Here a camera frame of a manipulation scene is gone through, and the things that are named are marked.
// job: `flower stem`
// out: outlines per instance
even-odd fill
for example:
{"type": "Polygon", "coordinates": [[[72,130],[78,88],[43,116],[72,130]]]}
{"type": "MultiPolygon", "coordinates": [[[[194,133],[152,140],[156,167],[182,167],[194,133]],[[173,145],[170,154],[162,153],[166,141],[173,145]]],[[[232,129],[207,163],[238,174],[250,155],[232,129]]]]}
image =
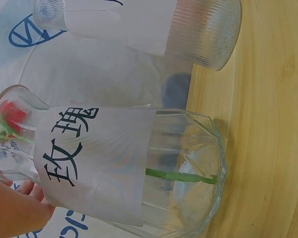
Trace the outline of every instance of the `flower stem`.
{"type": "Polygon", "coordinates": [[[167,179],[172,181],[181,181],[181,182],[204,182],[207,184],[216,184],[217,183],[217,176],[212,175],[212,178],[206,178],[199,175],[192,175],[187,173],[181,173],[181,172],[166,172],[166,171],[160,171],[160,170],[153,170],[153,169],[146,169],[146,175],[155,177],[155,178],[161,178],[161,179],[167,179]]]}

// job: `wooden surface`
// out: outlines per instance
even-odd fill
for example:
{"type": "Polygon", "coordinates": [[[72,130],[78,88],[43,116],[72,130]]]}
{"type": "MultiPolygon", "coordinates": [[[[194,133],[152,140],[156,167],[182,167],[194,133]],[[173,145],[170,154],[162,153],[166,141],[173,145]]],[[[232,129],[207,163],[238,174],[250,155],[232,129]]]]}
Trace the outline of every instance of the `wooden surface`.
{"type": "Polygon", "coordinates": [[[195,66],[188,110],[226,141],[219,212],[201,237],[298,238],[298,0],[243,0],[240,37],[219,72],[195,66]]]}

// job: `clear glass container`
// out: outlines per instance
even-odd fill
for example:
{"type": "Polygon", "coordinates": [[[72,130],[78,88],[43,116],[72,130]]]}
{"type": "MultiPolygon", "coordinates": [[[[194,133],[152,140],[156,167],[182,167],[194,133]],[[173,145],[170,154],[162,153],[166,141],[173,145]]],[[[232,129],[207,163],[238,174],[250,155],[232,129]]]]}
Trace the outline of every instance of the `clear glass container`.
{"type": "MultiPolygon", "coordinates": [[[[49,108],[21,85],[0,94],[0,180],[41,184],[33,162],[34,137],[49,108]]],[[[157,110],[143,192],[144,226],[110,224],[145,238],[194,237],[219,207],[226,172],[221,137],[209,117],[157,110]],[[155,176],[152,170],[173,178],[155,176]]]]}
{"type": "MultiPolygon", "coordinates": [[[[43,29],[67,31],[66,0],[35,0],[34,20],[43,29]]],[[[242,20],[240,0],[178,0],[166,55],[220,70],[230,58],[242,20]]]]}

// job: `white paper label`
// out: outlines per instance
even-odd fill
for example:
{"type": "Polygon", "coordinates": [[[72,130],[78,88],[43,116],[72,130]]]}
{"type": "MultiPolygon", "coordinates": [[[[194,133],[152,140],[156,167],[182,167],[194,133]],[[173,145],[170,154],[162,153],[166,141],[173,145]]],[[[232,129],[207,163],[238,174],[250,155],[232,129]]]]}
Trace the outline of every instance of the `white paper label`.
{"type": "Polygon", "coordinates": [[[155,110],[55,107],[39,123],[34,163],[48,201],[105,221],[142,226],[155,110]]]}
{"type": "Polygon", "coordinates": [[[164,55],[177,0],[66,0],[64,19],[80,37],[164,55]]]}

